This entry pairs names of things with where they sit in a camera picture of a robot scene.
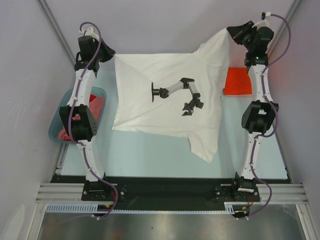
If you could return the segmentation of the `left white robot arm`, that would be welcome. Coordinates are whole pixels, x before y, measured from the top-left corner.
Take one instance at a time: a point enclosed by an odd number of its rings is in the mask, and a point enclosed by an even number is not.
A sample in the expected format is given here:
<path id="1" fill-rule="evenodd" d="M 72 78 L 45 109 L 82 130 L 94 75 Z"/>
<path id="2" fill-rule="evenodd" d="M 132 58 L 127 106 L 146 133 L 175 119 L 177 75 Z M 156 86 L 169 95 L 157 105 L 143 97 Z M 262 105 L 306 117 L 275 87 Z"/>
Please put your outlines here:
<path id="1" fill-rule="evenodd" d="M 105 171 L 101 166 L 96 148 L 98 122 L 90 110 L 89 103 L 100 63 L 111 60 L 115 51 L 103 40 L 90 35 L 79 37 L 78 45 L 79 52 L 76 54 L 74 65 L 74 87 L 67 104 L 59 108 L 59 116 L 71 142 L 80 151 L 85 164 L 86 180 L 97 182 L 103 179 Z"/>

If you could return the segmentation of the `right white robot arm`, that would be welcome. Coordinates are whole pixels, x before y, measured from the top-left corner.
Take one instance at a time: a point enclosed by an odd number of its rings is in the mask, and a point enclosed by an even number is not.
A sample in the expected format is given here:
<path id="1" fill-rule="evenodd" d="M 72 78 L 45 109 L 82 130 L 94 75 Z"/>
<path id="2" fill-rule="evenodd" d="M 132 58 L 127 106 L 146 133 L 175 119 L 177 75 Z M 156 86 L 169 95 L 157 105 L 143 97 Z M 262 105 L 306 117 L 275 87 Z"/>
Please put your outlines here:
<path id="1" fill-rule="evenodd" d="M 244 161 L 230 188 L 231 196 L 242 201 L 256 188 L 258 178 L 255 168 L 261 141 L 263 137 L 270 137 L 268 131 L 279 110 L 279 105 L 272 100 L 268 83 L 267 48 L 274 32 L 265 21 L 249 21 L 243 25 L 229 26 L 227 31 L 236 44 L 247 50 L 244 65 L 252 88 L 252 101 L 241 118 L 241 126 L 246 131 Z"/>

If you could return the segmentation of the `white printed t shirt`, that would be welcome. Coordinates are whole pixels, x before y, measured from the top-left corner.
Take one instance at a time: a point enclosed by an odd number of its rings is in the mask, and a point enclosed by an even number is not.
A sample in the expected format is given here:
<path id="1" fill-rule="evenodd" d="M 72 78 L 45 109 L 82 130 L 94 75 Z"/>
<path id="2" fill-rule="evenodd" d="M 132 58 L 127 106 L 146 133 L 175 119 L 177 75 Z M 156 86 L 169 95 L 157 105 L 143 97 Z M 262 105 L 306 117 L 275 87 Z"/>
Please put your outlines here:
<path id="1" fill-rule="evenodd" d="M 218 150 L 231 36 L 222 29 L 192 53 L 116 54 L 115 131 L 185 137 L 211 163 Z"/>

